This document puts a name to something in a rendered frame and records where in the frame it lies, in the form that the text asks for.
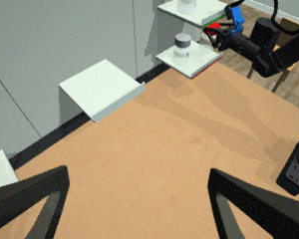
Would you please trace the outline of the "white bottle with blue cap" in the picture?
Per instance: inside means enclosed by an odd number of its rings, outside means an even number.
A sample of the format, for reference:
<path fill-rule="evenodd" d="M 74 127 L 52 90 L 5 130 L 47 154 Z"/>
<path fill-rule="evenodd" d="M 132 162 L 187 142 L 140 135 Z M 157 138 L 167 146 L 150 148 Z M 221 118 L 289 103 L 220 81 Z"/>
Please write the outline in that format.
<path fill-rule="evenodd" d="M 177 0 L 177 12 L 183 15 L 193 14 L 195 11 L 196 0 Z"/>

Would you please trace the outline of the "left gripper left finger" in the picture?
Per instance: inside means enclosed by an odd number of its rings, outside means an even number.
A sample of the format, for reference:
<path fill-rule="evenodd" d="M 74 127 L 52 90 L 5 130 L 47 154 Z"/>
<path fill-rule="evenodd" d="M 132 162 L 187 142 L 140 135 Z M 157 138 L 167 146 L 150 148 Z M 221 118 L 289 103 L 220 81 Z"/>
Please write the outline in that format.
<path fill-rule="evenodd" d="M 25 239 L 54 239 L 69 187 L 67 165 L 0 186 L 0 228 L 49 195 Z"/>

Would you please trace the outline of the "grey wall panel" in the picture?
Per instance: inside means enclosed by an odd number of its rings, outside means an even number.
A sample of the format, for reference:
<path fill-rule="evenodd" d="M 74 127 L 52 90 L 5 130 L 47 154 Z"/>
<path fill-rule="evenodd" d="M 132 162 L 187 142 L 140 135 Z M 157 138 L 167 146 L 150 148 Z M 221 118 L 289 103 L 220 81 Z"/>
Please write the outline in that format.
<path fill-rule="evenodd" d="M 108 60 L 138 83 L 155 56 L 201 30 L 156 10 L 172 0 L 0 0 L 0 150 L 14 171 L 91 120 L 59 84 Z"/>

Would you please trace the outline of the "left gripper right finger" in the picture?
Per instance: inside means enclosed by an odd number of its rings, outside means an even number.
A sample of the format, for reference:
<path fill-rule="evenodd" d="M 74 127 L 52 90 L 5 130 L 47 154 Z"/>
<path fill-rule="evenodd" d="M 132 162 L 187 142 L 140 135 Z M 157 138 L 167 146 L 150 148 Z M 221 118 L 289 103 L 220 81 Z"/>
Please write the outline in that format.
<path fill-rule="evenodd" d="M 252 185 L 217 168 L 207 190 L 219 239 L 245 239 L 227 199 L 273 239 L 299 239 L 299 201 Z"/>

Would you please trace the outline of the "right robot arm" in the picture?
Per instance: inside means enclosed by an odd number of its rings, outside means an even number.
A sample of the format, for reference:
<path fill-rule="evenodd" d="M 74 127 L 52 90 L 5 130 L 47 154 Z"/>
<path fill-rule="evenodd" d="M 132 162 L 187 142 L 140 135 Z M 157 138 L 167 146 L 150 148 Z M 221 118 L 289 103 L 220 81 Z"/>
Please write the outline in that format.
<path fill-rule="evenodd" d="M 241 45 L 240 55 L 251 61 L 251 67 L 263 78 L 283 72 L 299 61 L 299 35 L 273 51 L 281 32 L 271 19 L 260 17 L 255 22 L 250 40 Z M 299 147 L 284 178 L 299 188 Z"/>

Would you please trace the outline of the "clear glass bottle with grey cap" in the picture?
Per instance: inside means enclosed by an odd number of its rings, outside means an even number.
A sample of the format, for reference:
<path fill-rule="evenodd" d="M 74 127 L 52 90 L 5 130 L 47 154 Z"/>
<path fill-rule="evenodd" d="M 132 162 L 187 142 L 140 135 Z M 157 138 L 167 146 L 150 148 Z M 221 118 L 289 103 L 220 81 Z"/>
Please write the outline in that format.
<path fill-rule="evenodd" d="M 180 33 L 175 35 L 175 46 L 173 48 L 172 61 L 177 66 L 185 66 L 188 61 L 189 46 L 191 37 L 188 34 Z"/>

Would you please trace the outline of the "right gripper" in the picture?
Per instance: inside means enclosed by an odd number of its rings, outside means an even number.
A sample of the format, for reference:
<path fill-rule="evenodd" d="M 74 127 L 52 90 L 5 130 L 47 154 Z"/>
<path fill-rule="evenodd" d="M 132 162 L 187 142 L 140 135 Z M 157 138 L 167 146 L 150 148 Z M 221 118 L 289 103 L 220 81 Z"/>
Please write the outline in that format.
<path fill-rule="evenodd" d="M 241 24 L 244 23 L 245 19 L 242 18 L 242 14 L 239 6 L 230 9 L 230 13 L 233 20 L 232 23 L 218 23 L 219 26 L 229 26 L 228 28 L 221 29 L 221 28 L 206 27 L 204 28 L 204 32 L 209 38 L 212 47 L 214 49 L 218 48 L 219 52 L 223 52 L 227 49 L 231 49 L 240 55 L 240 52 L 242 50 L 241 45 L 244 46 L 246 42 L 249 41 L 249 38 L 242 34 L 244 27 L 243 26 L 241 27 Z M 208 31 L 215 32 L 217 36 L 215 40 L 209 34 Z M 220 44 L 221 46 L 218 46 L 217 44 Z"/>

